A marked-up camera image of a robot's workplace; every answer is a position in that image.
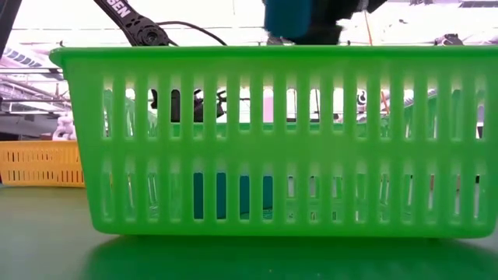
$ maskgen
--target green table surface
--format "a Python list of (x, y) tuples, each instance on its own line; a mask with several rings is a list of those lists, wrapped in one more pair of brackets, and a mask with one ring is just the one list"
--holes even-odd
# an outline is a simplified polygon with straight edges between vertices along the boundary
[(498, 279), (479, 240), (110, 236), (86, 192), (0, 188), (0, 279)]

